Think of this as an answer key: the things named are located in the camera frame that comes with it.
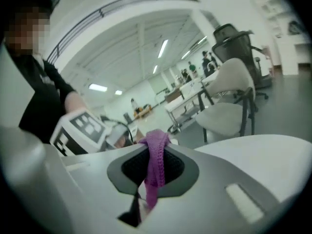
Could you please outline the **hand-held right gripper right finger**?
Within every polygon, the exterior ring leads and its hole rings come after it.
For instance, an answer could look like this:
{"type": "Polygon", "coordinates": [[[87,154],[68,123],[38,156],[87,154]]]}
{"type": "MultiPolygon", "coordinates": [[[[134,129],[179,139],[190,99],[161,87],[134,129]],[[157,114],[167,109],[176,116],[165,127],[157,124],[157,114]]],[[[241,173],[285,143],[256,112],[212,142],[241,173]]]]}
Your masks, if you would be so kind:
{"type": "Polygon", "coordinates": [[[169,144],[184,161],[183,174],[158,191],[158,202],[141,224],[147,234],[258,234],[278,199],[227,160],[169,144]]]}

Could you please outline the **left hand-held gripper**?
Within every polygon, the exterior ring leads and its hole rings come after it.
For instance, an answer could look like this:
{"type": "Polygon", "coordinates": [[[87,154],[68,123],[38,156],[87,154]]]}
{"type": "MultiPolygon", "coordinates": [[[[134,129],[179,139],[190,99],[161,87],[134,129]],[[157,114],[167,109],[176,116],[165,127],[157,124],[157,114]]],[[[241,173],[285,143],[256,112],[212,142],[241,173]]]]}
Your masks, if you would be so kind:
{"type": "Polygon", "coordinates": [[[126,124],[79,109],[60,118],[50,144],[61,156],[77,156],[133,145],[133,136],[126,124]]]}

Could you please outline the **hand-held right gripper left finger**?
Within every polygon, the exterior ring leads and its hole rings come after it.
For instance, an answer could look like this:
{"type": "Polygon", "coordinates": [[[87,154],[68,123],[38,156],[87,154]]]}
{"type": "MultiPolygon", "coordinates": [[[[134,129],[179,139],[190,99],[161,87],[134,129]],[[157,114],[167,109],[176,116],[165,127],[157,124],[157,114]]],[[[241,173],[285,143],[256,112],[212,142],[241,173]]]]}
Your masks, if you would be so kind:
{"type": "Polygon", "coordinates": [[[142,234],[93,204],[55,148],[19,129],[0,129],[0,171],[39,234],[142,234]]]}

